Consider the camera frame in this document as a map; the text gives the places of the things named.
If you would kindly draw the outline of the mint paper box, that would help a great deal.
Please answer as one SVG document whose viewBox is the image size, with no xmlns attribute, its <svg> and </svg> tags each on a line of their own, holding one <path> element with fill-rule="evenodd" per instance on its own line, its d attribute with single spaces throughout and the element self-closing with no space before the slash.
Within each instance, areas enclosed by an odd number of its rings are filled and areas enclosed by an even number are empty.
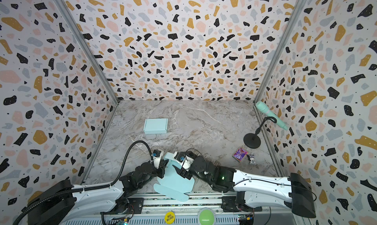
<svg viewBox="0 0 377 225">
<path fill-rule="evenodd" d="M 166 134 L 168 127 L 168 119 L 146 119 L 143 131 L 146 135 L 149 134 Z"/>
</svg>

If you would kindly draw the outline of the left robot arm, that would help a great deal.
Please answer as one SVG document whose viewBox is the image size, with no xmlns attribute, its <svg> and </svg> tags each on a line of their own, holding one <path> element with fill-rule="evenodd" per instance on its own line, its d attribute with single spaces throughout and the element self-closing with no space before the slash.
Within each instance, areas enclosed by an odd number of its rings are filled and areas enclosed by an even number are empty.
<svg viewBox="0 0 377 225">
<path fill-rule="evenodd" d="M 145 162 L 114 184 L 73 185 L 63 180 L 32 199 L 27 213 L 30 225 L 59 225 L 60 223 L 94 213 L 120 214 L 126 209 L 137 209 L 128 198 L 155 177 L 163 178 L 168 160 L 159 166 Z"/>
</svg>

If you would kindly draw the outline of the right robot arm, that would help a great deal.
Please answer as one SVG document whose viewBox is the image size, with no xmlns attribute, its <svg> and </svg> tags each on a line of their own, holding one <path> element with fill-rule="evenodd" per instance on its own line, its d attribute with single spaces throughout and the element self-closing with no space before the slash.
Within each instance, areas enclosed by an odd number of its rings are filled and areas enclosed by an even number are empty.
<svg viewBox="0 0 377 225">
<path fill-rule="evenodd" d="M 235 204 L 240 211 L 264 206 L 283 207 L 291 209 L 297 216 L 316 218 L 316 197 L 311 185 L 299 174 L 291 173 L 288 177 L 249 174 L 215 166 L 191 151 L 177 152 L 174 160 L 179 164 L 175 170 L 181 177 L 191 179 L 195 176 L 216 192 L 235 192 Z"/>
</svg>

